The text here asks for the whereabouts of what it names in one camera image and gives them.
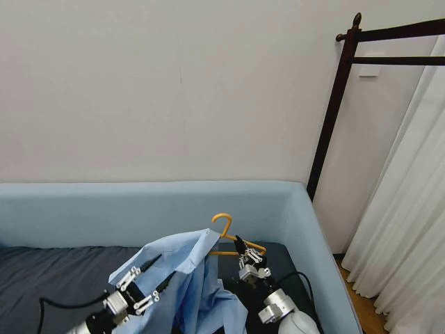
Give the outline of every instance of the white curtain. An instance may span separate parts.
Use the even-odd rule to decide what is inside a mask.
[[[445,333],[445,67],[425,68],[342,266],[391,334]]]

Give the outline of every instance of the black cable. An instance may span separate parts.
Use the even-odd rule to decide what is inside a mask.
[[[87,308],[88,306],[94,305],[96,303],[99,303],[100,301],[103,301],[105,298],[110,296],[108,291],[105,291],[101,296],[97,297],[96,299],[93,299],[92,301],[89,301],[87,303],[83,304],[74,304],[74,305],[65,305],[60,304],[55,301],[52,301],[51,299],[40,297],[39,298],[39,305],[40,305],[40,321],[39,321],[39,327],[37,329],[37,334],[40,334],[42,332],[43,327],[43,320],[45,318],[45,305],[44,303],[48,303],[48,305],[54,306],[55,308],[62,308],[64,310],[72,310],[75,308]]]
[[[315,310],[314,292],[312,291],[311,281],[308,279],[308,277],[306,276],[305,273],[302,273],[301,271],[298,271],[298,270],[292,271],[291,273],[288,273],[287,275],[285,275],[285,277],[278,280],[277,284],[279,285],[283,280],[286,280],[287,278],[294,276],[294,275],[299,275],[299,276],[302,276],[305,278],[307,286],[309,288],[309,294],[310,294],[312,306],[314,307],[314,310]]]

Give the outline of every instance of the rack finial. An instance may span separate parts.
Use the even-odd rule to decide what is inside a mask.
[[[362,21],[362,14],[361,14],[361,12],[358,12],[358,13],[354,16],[353,26],[359,26],[359,24],[360,24],[361,21]]]

